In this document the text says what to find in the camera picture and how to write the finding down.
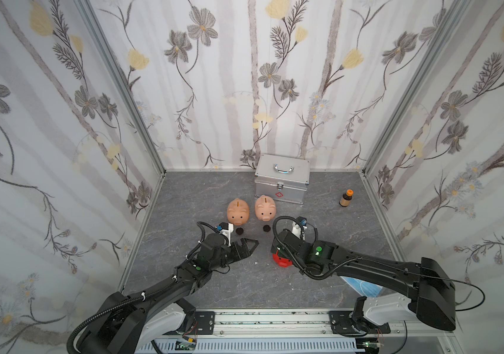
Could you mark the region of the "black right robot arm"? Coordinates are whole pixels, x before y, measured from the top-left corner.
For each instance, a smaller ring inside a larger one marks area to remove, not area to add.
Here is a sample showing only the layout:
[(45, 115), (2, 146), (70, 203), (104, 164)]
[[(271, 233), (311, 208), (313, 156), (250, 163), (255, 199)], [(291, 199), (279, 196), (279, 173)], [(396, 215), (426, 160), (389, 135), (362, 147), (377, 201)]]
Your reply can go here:
[(400, 262), (364, 255), (318, 238), (309, 242), (289, 229), (279, 231), (280, 221), (293, 222), (301, 234), (304, 226), (290, 216), (277, 217), (272, 225), (272, 253), (290, 260), (300, 273), (312, 280), (337, 275), (390, 289), (408, 300), (408, 305), (401, 308), (421, 323), (448, 332), (456, 329), (458, 280), (449, 278), (435, 260)]

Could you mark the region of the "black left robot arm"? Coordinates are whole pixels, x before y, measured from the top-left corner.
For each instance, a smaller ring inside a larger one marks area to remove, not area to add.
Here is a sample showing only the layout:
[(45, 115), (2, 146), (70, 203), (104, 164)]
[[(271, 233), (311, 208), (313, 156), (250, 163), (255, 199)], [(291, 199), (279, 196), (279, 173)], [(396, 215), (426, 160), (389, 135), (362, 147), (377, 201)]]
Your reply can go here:
[(68, 353), (134, 353), (150, 319), (167, 306), (193, 294), (221, 268), (249, 258), (259, 245), (243, 238), (234, 242), (218, 228), (197, 222), (201, 237), (171, 276), (137, 293), (116, 292), (67, 339)]

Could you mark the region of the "pink piggy bank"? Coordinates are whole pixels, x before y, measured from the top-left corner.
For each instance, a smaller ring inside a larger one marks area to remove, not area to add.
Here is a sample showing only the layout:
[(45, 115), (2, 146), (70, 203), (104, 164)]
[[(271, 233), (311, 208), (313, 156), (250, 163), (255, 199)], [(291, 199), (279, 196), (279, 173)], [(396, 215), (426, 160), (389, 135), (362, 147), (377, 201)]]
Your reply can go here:
[(256, 199), (255, 203), (255, 215), (260, 221), (271, 221), (275, 218), (277, 213), (277, 208), (273, 198), (262, 195)]
[(227, 208), (228, 222), (240, 227), (248, 222), (250, 218), (250, 208), (247, 202), (241, 199), (234, 199)]

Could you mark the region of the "red piggy bank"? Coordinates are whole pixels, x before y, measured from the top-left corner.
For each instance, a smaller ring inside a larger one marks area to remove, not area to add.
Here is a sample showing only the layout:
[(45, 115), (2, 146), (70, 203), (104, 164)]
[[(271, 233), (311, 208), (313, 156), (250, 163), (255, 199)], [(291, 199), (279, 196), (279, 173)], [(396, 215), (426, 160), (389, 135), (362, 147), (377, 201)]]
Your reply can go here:
[(288, 260), (287, 258), (281, 258), (279, 255), (273, 255), (273, 260), (281, 268), (287, 268), (293, 265), (293, 262), (291, 260)]

